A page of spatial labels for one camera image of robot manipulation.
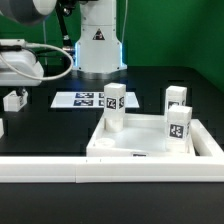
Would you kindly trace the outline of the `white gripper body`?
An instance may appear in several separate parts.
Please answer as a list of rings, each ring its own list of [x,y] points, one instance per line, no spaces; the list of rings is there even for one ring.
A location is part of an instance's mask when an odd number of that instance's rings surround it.
[[[33,53],[11,51],[0,53],[0,56],[16,70],[32,76],[27,78],[16,73],[0,59],[0,86],[38,86],[41,83],[44,70]]]

